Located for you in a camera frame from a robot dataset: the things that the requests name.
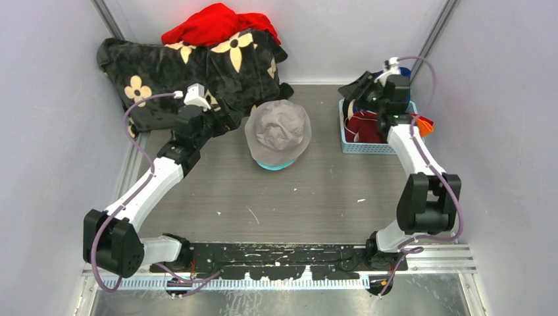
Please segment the turquoise bucket hat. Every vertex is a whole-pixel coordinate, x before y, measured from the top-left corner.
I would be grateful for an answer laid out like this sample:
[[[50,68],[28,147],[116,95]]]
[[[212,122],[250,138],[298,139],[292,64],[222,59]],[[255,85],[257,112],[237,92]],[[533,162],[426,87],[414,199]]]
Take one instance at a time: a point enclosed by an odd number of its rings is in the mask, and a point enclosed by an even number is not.
[[[294,158],[294,159],[283,159],[283,160],[273,161],[273,162],[269,162],[269,161],[264,162],[264,161],[256,160],[255,162],[258,166],[260,166],[264,170],[280,171],[292,166],[296,161],[297,159]]]

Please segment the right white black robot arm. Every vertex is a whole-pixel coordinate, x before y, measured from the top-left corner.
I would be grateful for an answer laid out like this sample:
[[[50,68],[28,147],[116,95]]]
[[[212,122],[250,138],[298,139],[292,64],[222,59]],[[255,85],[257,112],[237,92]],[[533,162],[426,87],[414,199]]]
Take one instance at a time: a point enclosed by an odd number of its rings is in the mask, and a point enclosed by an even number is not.
[[[363,258],[373,270],[403,257],[405,246],[418,240],[448,242],[442,233],[458,219],[461,179],[448,174],[426,148],[411,107],[410,79],[401,74],[365,72],[339,88],[346,104],[376,114],[377,129],[399,159],[407,181],[397,204],[396,219],[375,231]]]

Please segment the dark red bucket hat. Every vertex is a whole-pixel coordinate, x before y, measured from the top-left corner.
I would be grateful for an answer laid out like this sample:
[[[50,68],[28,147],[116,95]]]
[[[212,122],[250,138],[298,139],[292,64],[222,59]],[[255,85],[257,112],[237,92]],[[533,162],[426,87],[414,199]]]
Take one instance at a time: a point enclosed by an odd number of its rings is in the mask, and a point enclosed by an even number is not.
[[[377,114],[359,111],[345,120],[345,139],[349,143],[384,144],[378,129]]]

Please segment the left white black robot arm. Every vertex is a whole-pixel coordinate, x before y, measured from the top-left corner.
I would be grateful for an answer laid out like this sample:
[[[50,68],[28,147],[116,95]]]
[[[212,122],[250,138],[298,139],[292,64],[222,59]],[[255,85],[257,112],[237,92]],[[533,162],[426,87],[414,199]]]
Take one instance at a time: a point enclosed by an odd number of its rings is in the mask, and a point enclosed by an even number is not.
[[[224,101],[203,110],[189,101],[176,115],[171,137],[148,171],[117,201],[84,217],[83,257],[94,270],[129,278],[146,265],[167,263],[177,272],[190,267],[190,242],[175,234],[140,238],[148,214],[190,173],[211,139],[239,128],[245,113]]]

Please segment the grey bucket hat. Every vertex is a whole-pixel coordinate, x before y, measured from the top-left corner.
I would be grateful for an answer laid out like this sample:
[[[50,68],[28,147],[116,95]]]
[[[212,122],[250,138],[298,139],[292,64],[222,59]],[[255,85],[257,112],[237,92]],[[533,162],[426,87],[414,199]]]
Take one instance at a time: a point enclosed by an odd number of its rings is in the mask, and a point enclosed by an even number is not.
[[[286,99],[265,102],[253,110],[244,133],[252,159],[264,162],[298,159],[312,138],[306,110]]]

